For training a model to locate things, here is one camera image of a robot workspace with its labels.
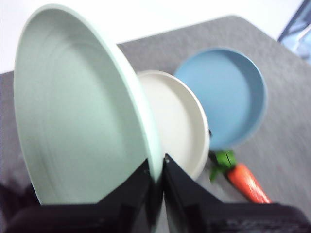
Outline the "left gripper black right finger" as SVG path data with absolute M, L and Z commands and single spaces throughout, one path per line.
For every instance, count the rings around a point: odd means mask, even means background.
M 172 233 L 309 233 L 303 212 L 281 204 L 224 203 L 194 181 L 169 155 L 163 187 Z

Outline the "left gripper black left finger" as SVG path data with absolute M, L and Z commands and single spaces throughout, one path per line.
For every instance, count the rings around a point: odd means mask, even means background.
M 150 232 L 156 223 L 156 187 L 144 161 L 95 204 L 37 205 L 18 211 L 9 233 Z

